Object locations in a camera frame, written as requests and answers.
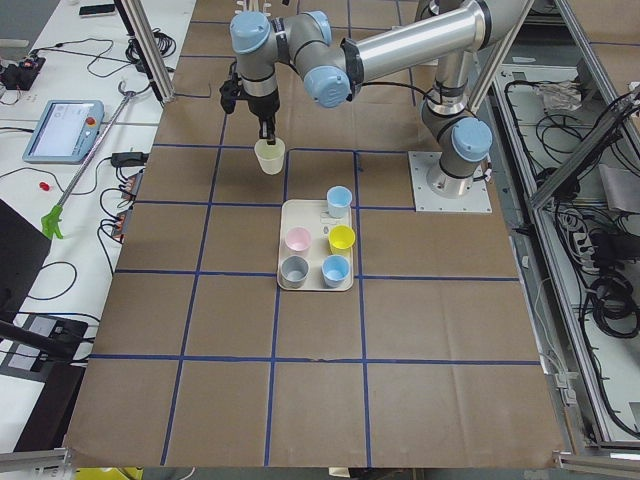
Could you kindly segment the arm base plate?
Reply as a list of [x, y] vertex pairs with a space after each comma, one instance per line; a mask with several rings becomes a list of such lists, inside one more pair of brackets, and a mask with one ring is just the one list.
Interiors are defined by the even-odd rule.
[[490, 214], [487, 182], [481, 166], [465, 179], [448, 176], [440, 165], [440, 152], [409, 151], [409, 170], [418, 213]]

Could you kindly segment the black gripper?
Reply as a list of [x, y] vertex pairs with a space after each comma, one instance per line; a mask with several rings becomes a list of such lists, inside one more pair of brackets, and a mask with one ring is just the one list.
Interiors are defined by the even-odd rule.
[[274, 90], [266, 96], [249, 95], [247, 103], [250, 112], [259, 119], [259, 138], [275, 142], [275, 116], [279, 110], [279, 91]]

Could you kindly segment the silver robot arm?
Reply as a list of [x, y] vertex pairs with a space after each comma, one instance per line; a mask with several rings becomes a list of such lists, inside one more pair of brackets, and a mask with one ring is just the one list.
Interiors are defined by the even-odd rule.
[[335, 108], [382, 77], [436, 61], [421, 119], [442, 153], [426, 180], [435, 194], [459, 198], [471, 189], [493, 143], [488, 125], [468, 108], [473, 56], [517, 32], [530, 7], [525, 1], [440, 1], [437, 6], [430, 14], [422, 1], [413, 23], [359, 41], [345, 38], [339, 46], [332, 44], [322, 11], [270, 19], [243, 9], [230, 22], [235, 61], [220, 88], [220, 104], [231, 114], [237, 102], [246, 102], [258, 119], [260, 140], [274, 145], [280, 107], [276, 64], [289, 66], [317, 105]]

